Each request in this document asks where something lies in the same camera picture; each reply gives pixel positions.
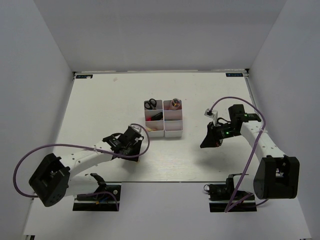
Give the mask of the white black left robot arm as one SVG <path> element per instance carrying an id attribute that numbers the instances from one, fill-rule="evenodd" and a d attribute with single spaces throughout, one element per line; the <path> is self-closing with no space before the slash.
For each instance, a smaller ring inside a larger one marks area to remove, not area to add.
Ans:
<path id="1" fill-rule="evenodd" d="M 146 129 L 133 123 L 124 133 L 114 133 L 93 146 L 82 146 L 80 151 L 65 156 L 50 153 L 44 157 L 29 179 L 29 185 L 45 207 L 51 207 L 67 196 L 94 198 L 114 197 L 104 178 L 85 171 L 114 159 L 137 162 Z"/>

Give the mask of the marker tube with pink cap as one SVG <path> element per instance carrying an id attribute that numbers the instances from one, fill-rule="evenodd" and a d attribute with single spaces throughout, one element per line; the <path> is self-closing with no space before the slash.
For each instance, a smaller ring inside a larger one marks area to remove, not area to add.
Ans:
<path id="1" fill-rule="evenodd" d="M 181 106 L 181 100 L 178 98 L 173 98 L 169 104 L 169 110 L 178 110 L 179 107 Z"/>

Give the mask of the black handled scissors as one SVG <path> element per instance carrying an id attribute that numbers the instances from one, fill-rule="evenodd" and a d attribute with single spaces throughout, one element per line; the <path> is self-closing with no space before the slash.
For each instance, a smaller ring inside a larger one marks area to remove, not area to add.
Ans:
<path id="1" fill-rule="evenodd" d="M 146 110 L 156 110 L 157 109 L 157 101 L 154 98 L 150 98 L 144 102 L 144 108 Z"/>

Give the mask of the black green highlighter marker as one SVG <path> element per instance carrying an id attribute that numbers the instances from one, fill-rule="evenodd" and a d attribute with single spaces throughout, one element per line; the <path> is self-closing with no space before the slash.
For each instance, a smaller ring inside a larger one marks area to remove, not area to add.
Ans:
<path id="1" fill-rule="evenodd" d="M 151 121 L 160 121 L 163 119 L 163 112 L 157 113 L 150 118 Z"/>

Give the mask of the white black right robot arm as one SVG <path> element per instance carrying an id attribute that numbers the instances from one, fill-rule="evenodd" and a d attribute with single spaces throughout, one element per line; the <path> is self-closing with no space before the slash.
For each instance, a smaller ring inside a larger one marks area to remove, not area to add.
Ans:
<path id="1" fill-rule="evenodd" d="M 225 188 L 226 195 L 236 200 L 244 192 L 254 194 L 258 199 L 294 199 L 298 193 L 300 163 L 294 156 L 287 156 L 273 142 L 256 113 L 246 113 L 242 104 L 228 108 L 230 120 L 218 122 L 218 112 L 207 109 L 205 116 L 212 119 L 207 125 L 207 134 L 201 148 L 217 148 L 223 140 L 242 136 L 254 150 L 259 161 L 255 176 L 244 178 L 234 176 L 233 182 Z"/>

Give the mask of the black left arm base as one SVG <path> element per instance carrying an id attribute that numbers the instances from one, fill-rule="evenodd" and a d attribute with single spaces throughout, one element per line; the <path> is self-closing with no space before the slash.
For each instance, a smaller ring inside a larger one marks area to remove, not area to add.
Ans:
<path id="1" fill-rule="evenodd" d="M 121 183 L 111 183 L 100 186 L 96 193 L 104 192 L 91 196 L 79 196 L 74 199 L 74 212 L 118 212 L 121 201 Z"/>

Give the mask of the black pink highlighter marker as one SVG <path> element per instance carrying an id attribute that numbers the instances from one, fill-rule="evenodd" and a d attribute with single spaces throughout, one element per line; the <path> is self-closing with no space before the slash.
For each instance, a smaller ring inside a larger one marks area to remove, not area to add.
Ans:
<path id="1" fill-rule="evenodd" d="M 153 116 L 146 119 L 146 121 L 154 121 L 154 120 L 155 120 L 155 118 Z"/>

